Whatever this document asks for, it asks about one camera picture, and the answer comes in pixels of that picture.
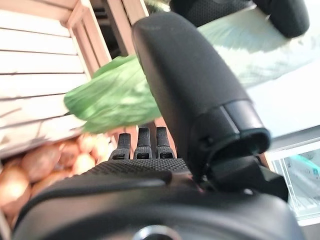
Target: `black device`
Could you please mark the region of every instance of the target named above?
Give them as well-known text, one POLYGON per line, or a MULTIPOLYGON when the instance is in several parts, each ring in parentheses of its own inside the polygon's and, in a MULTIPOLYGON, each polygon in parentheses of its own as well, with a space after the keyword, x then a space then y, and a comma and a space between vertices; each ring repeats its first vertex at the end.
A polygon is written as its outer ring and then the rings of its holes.
POLYGON ((286 38, 298 37, 309 29, 309 14, 304 0, 171 0, 170 7, 199 27, 254 3, 286 38))
POLYGON ((13 240, 303 240, 284 178, 262 167, 269 132, 235 76, 187 20, 139 20, 133 40, 177 145, 141 128, 133 159, 120 134, 109 161, 22 209, 13 240))

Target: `glass display case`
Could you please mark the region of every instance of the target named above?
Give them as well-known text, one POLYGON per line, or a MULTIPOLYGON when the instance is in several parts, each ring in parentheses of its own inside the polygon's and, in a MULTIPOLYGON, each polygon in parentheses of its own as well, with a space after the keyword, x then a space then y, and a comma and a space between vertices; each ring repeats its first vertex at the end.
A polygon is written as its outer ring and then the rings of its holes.
POLYGON ((320 223, 320 141, 269 152, 267 159, 271 170, 285 178, 299 224, 320 223))

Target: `white wall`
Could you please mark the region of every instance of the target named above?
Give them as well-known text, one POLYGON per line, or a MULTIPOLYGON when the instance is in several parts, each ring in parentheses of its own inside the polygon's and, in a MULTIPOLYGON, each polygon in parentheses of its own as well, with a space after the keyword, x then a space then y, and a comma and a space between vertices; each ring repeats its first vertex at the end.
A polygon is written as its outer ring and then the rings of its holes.
POLYGON ((320 125, 320 61, 247 92, 274 138, 320 125))

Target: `green leafy vegetable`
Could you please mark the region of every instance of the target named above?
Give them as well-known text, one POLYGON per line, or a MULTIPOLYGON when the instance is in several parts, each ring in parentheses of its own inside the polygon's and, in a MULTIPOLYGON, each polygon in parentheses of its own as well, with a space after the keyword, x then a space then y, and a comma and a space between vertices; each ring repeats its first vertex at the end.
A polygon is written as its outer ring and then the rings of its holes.
POLYGON ((102 66, 90 82, 68 92, 64 104, 86 121, 83 130, 90 133, 144 124, 161 116, 135 55, 119 56, 102 66))

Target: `black foam cover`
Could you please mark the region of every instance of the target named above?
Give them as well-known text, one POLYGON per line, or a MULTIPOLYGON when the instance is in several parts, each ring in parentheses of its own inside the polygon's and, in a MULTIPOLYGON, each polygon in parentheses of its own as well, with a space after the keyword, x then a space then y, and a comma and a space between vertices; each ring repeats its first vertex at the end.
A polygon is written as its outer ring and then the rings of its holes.
POLYGON ((309 29, 309 14, 304 0, 253 0, 272 24, 287 38, 295 38, 309 29))
MULTIPOLYGON (((258 152, 268 148, 269 133, 249 96, 190 22, 173 12, 158 13, 139 20, 132 33, 150 90, 193 175, 200 176, 206 164, 207 157, 197 151, 207 136, 207 149, 214 151, 259 129, 258 152)), ((240 147, 251 154, 245 144, 240 147)), ((235 156, 237 148, 230 151, 235 156)))
POLYGON ((196 27, 252 6, 249 0, 171 0, 173 12, 196 27))

